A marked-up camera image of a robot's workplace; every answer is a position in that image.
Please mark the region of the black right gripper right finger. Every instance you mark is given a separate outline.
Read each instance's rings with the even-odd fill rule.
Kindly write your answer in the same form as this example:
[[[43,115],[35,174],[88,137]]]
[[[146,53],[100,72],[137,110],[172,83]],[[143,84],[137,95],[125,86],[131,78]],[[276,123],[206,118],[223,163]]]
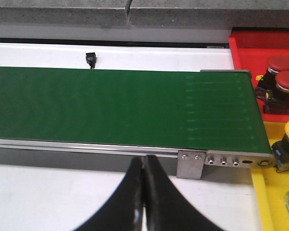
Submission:
[[[168,178],[158,158],[144,159],[145,209],[149,231],[221,231],[195,209]]]

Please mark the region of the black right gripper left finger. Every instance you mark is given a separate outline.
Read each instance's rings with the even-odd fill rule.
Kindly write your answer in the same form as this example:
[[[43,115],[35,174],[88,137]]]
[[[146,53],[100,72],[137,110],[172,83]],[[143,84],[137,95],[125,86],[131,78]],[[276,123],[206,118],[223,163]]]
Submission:
[[[140,231],[143,222],[142,160],[135,157],[109,199],[77,231]]]

